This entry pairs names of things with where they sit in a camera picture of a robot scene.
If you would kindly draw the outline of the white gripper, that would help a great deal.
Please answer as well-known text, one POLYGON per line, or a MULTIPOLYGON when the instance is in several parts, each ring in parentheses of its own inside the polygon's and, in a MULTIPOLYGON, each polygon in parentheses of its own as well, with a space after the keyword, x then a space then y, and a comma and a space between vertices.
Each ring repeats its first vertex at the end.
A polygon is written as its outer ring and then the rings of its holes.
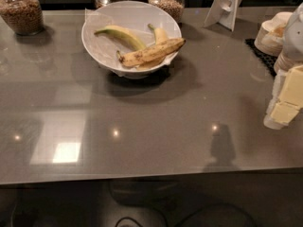
POLYGON ((281 130, 289 124, 303 107, 303 65, 288 72, 279 69, 273 84, 272 99, 263 119, 265 127, 281 130))

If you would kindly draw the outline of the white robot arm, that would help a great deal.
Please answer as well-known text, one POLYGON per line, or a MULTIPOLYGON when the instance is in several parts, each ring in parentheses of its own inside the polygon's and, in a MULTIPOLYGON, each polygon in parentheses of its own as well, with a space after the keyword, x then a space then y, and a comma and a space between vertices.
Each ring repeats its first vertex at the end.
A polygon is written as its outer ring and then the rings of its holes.
POLYGON ((273 130, 289 125, 303 109, 303 3, 291 15, 283 33, 282 51, 263 124, 273 130))

